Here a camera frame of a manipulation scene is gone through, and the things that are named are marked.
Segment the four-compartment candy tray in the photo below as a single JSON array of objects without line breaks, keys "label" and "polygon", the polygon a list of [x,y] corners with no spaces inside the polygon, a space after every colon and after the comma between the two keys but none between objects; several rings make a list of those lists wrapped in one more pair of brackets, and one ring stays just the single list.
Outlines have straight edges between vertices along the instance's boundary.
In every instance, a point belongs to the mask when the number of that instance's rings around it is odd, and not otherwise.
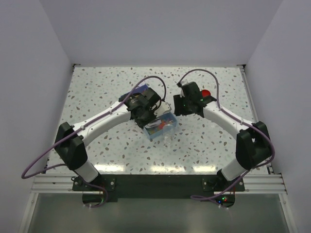
[{"label": "four-compartment candy tray", "polygon": [[174,128],[177,125],[170,105],[147,85],[135,88],[125,105],[131,112],[131,119],[150,140],[164,134],[166,127]]}]

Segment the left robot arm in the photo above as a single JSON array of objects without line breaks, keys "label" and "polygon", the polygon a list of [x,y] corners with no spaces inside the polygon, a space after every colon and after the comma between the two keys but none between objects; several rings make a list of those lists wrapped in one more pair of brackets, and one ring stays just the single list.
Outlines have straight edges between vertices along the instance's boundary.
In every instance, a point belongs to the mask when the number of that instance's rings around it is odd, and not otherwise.
[{"label": "left robot arm", "polygon": [[129,93],[86,121],[74,125],[67,122],[61,124],[54,149],[68,169],[84,180],[85,187],[96,190],[101,184],[100,174],[89,161],[86,147],[119,124],[134,120],[143,128],[169,111],[170,106],[151,88],[147,88],[143,93]]}]

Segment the metal candy scoop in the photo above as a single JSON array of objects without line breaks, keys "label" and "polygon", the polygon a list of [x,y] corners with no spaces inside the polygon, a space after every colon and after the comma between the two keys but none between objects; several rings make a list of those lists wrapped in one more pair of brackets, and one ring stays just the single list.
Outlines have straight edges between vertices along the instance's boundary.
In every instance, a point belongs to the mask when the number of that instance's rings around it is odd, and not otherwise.
[{"label": "metal candy scoop", "polygon": [[157,121],[153,121],[153,122],[147,124],[145,126],[145,128],[148,128],[148,129],[156,128],[156,129],[160,130],[167,124],[168,124],[168,122],[166,122],[166,121],[157,120]]}]

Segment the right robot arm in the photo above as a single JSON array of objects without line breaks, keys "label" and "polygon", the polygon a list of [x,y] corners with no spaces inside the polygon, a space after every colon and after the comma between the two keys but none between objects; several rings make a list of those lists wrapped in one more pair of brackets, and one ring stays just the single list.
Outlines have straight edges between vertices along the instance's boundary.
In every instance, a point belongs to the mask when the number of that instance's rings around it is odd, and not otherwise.
[{"label": "right robot arm", "polygon": [[263,122],[252,123],[238,118],[222,108],[210,93],[201,91],[195,82],[182,85],[181,92],[173,96],[173,101],[176,116],[199,115],[216,123],[236,140],[235,158],[217,172],[216,184],[219,189],[227,191],[235,179],[274,154]]}]

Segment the clear plastic jar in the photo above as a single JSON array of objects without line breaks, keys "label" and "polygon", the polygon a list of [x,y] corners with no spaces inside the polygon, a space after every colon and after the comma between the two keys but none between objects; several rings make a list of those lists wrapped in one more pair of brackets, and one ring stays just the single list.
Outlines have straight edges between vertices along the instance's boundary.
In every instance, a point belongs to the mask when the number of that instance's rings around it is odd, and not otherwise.
[{"label": "clear plastic jar", "polygon": [[163,137],[164,137],[164,145],[169,147],[172,144],[174,138],[174,126],[173,125],[165,125],[163,127]]}]

